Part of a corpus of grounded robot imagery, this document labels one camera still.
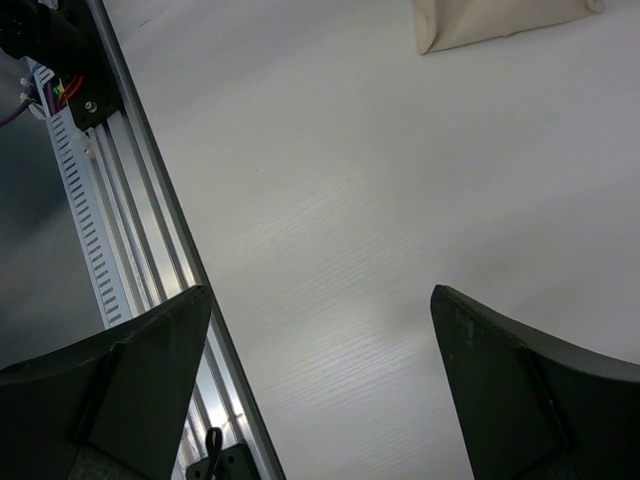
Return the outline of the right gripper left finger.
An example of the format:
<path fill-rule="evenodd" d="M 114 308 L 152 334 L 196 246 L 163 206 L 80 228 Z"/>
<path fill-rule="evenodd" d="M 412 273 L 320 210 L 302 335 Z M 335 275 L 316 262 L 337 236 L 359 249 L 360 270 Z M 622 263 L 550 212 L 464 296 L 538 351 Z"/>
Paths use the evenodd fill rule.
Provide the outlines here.
<path fill-rule="evenodd" d="M 150 311 L 1 371 L 4 479 L 168 479 L 213 295 Z"/>

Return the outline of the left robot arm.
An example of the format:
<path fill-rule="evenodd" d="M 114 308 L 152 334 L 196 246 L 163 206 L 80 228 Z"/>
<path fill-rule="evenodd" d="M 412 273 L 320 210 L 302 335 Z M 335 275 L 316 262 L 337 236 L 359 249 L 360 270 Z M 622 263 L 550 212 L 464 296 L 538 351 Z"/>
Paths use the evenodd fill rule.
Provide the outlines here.
<path fill-rule="evenodd" d="M 95 55 L 94 42 L 85 32 L 39 1 L 1 2 L 1 49 L 57 73 L 74 73 Z"/>

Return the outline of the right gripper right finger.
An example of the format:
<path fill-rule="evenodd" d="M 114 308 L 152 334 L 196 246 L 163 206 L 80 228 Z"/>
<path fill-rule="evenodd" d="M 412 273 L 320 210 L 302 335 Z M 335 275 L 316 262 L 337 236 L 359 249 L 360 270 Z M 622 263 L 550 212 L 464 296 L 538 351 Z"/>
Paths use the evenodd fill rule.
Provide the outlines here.
<path fill-rule="evenodd" d="M 431 315 L 475 478 L 638 478 L 638 365 L 445 285 Z"/>

